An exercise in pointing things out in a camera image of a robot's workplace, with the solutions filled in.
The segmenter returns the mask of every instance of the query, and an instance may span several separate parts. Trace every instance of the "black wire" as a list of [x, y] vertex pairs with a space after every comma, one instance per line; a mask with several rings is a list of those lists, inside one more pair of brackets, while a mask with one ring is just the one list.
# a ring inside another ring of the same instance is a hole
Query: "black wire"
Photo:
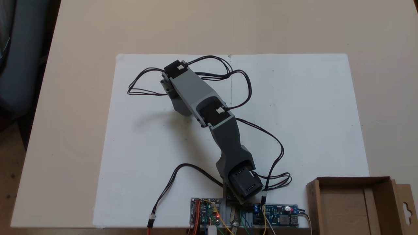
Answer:
[[157, 210], [157, 206], [158, 203], [160, 202], [161, 198], [163, 198], [164, 194], [170, 189], [170, 187], [173, 185], [174, 179], [176, 178], [177, 172], [185, 166], [189, 166], [192, 167], [196, 170], [198, 170], [200, 173], [202, 173], [204, 176], [206, 176], [207, 178], [209, 178], [210, 180], [212, 180], [214, 183], [216, 183], [217, 185], [223, 187], [224, 185], [219, 182], [217, 179], [215, 179], [213, 176], [211, 176], [209, 173], [207, 173], [206, 171], [204, 171], [202, 168], [195, 166], [193, 164], [189, 164], [189, 163], [183, 163], [180, 164], [176, 167], [176, 169], [174, 169], [173, 174], [171, 175], [170, 180], [168, 181], [167, 186], [164, 188], [163, 192], [161, 193], [161, 195], [158, 197], [157, 202], [154, 205], [153, 211], [151, 212], [151, 214], [155, 215], [155, 211]]
[[255, 171], [252, 171], [252, 173], [254, 175], [257, 175], [258, 177], [260, 177], [262, 179], [279, 179], [279, 178], [285, 178], [284, 180], [282, 180], [282, 181], [280, 181], [280, 182], [278, 182], [276, 184], [269, 185], [268, 189], [265, 189], [265, 191], [271, 191], [271, 190], [275, 190], [275, 189], [279, 189], [279, 188], [286, 187], [293, 180], [293, 178], [292, 178], [292, 176], [290, 175], [289, 172], [285, 172], [285, 173], [280, 174], [280, 175], [277, 175], [277, 176], [271, 176], [270, 178], [268, 178], [267, 176], [261, 176], [261, 175], [257, 174]]
[[202, 77], [203, 80], [210, 80], [210, 81], [222, 81], [224, 79], [230, 78], [231, 75], [236, 74], [236, 73], [240, 73], [242, 75], [244, 75], [245, 80], [247, 81], [247, 86], [248, 86], [248, 97], [246, 98], [246, 100], [244, 102], [242, 102], [241, 104], [237, 105], [237, 106], [233, 106], [233, 107], [226, 107], [226, 110], [231, 110], [231, 109], [235, 109], [235, 108], [239, 108], [243, 105], [245, 105], [251, 98], [252, 96], [252, 87], [251, 87], [251, 81], [250, 78], [248, 76], [248, 74], [240, 69], [231, 71], [230, 73], [227, 74], [211, 74], [211, 73], [206, 73], [206, 72], [197, 72], [196, 74], [198, 76], [204, 76]]
[[233, 70], [232, 66], [226, 60], [222, 59], [221, 57], [212, 56], [212, 55], [199, 57], [199, 58], [197, 58], [193, 61], [188, 62], [187, 65], [194, 64], [194, 63], [196, 63], [198, 61], [201, 61], [201, 60], [204, 60], [204, 59], [216, 59], [216, 60], [222, 62], [222, 64], [225, 66], [225, 69], [227, 70], [227, 73], [226, 74], [211, 74], [211, 73], [197, 72], [196, 74], [198, 76], [204, 76], [204, 77], [202, 77], [202, 80], [222, 81], [222, 80], [225, 80], [225, 79], [231, 77], [231, 75], [235, 74], [235, 73], [241, 73], [242, 75], [244, 75], [244, 78], [247, 81], [247, 86], [248, 86], [248, 97], [246, 98], [246, 100], [243, 103], [241, 103], [237, 106], [233, 106], [233, 107], [226, 107], [225, 109], [226, 110], [231, 110], [231, 109], [239, 108], [239, 107], [242, 107], [243, 105], [245, 105], [250, 100], [251, 95], [252, 95], [251, 81], [250, 81], [250, 78], [249, 78], [248, 74], [245, 71], [240, 70], [240, 69]]
[[167, 94], [164, 93], [157, 93], [157, 92], [153, 92], [150, 90], [145, 90], [145, 89], [141, 89], [141, 88], [134, 88], [136, 82], [146, 73], [148, 72], [152, 72], [152, 71], [159, 71], [159, 72], [164, 72], [164, 70], [159, 69], [159, 68], [154, 68], [154, 67], [149, 67], [144, 69], [143, 71], [141, 71], [138, 76], [133, 80], [133, 82], [131, 82], [131, 84], [129, 84], [128, 87], [128, 95], [153, 95], [153, 96], [164, 96]]
[[[283, 187], [285, 187], [285, 186], [288, 186], [291, 182], [292, 182], [292, 177], [290, 176], [290, 173], [288, 173], [288, 172], [286, 172], [286, 173], [283, 173], [283, 174], [281, 174], [281, 175], [278, 175], [278, 176], [271, 176], [271, 174], [272, 174], [272, 172], [273, 172], [273, 169], [274, 169], [274, 167], [277, 165], [277, 163], [282, 159], [282, 157], [283, 157], [283, 155], [284, 155], [284, 153], [285, 153], [285, 149], [284, 149], [284, 147], [283, 147], [283, 145], [282, 145], [282, 143], [273, 135], [273, 134], [271, 134], [270, 132], [268, 132], [268, 131], [266, 131], [266, 130], [264, 130], [263, 128], [261, 128], [260, 126], [258, 126], [258, 125], [256, 125], [256, 124], [254, 124], [254, 123], [250, 123], [249, 121], [247, 121], [247, 120], [244, 120], [244, 119], [241, 119], [241, 118], [235, 118], [237, 121], [240, 121], [240, 122], [242, 122], [242, 123], [244, 123], [244, 124], [246, 124], [246, 125], [248, 125], [248, 126], [250, 126], [250, 127], [253, 127], [253, 128], [255, 128], [255, 129], [257, 129], [257, 130], [260, 130], [260, 131], [262, 131], [262, 132], [264, 132], [264, 133], [266, 133], [266, 134], [268, 134], [269, 136], [271, 136], [271, 137], [273, 137], [279, 144], [280, 144], [280, 148], [281, 148], [281, 150], [280, 150], [280, 154], [279, 154], [279, 156], [276, 158], [276, 160], [273, 162], [273, 164], [272, 164], [272, 166], [271, 166], [271, 168], [270, 168], [270, 172], [268, 173], [268, 176], [263, 176], [262, 178], [263, 179], [266, 179], [266, 183], [265, 183], [265, 187], [264, 187], [264, 191], [270, 191], [270, 190], [274, 190], [274, 189], [279, 189], [279, 188], [283, 188]], [[272, 185], [272, 186], [269, 186], [269, 182], [270, 182], [270, 180], [271, 179], [278, 179], [278, 178], [282, 178], [282, 177], [286, 177], [286, 179], [284, 179], [283, 181], [281, 181], [281, 182], [279, 182], [279, 183], [277, 183], [277, 184], [274, 184], [274, 185]]]
[[212, 55], [199, 57], [199, 58], [197, 58], [195, 60], [192, 60], [192, 61], [188, 62], [187, 65], [194, 64], [194, 63], [199, 62], [199, 61], [204, 60], [204, 59], [216, 59], [216, 60], [219, 60], [225, 66], [225, 68], [227, 70], [227, 73], [229, 73], [229, 72], [231, 72], [233, 70], [232, 69], [232, 66], [226, 60], [222, 59], [221, 57], [212, 56]]

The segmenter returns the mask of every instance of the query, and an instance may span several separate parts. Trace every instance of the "table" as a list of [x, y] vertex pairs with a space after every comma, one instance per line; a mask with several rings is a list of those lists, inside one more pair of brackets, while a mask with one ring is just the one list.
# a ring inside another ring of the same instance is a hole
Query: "table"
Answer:
[[93, 226], [120, 53], [347, 53], [370, 174], [418, 198], [417, 25], [412, 0], [63, 0], [11, 225]]

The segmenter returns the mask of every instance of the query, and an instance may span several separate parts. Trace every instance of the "circuit board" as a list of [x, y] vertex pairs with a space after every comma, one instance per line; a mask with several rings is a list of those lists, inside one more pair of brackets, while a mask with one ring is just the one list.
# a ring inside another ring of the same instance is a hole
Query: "circuit board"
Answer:
[[219, 214], [215, 212], [212, 203], [205, 202], [205, 200], [211, 201], [215, 204], [216, 209], [220, 212], [221, 198], [194, 198], [190, 199], [190, 224], [194, 224], [199, 211], [199, 224], [206, 225], [219, 224]]
[[[298, 206], [285, 204], [266, 204], [265, 216], [271, 226], [297, 227]], [[252, 223], [264, 225], [263, 209], [260, 204], [253, 205]]]

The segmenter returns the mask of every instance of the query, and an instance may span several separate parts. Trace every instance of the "cable connector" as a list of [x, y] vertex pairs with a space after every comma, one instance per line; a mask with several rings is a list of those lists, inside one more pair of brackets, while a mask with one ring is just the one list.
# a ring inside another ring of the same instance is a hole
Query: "cable connector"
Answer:
[[150, 218], [148, 219], [148, 228], [152, 228], [154, 225], [154, 221], [155, 221], [156, 216], [153, 214], [150, 214]]
[[264, 205], [267, 199], [267, 191], [261, 191], [261, 204]]

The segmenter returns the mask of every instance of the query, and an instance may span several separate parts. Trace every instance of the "open cardboard box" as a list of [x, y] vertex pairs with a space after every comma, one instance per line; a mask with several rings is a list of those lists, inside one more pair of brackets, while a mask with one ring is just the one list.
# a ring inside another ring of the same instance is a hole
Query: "open cardboard box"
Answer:
[[[390, 177], [318, 177], [306, 185], [314, 235], [416, 235], [409, 184]], [[411, 217], [405, 220], [403, 204]]]

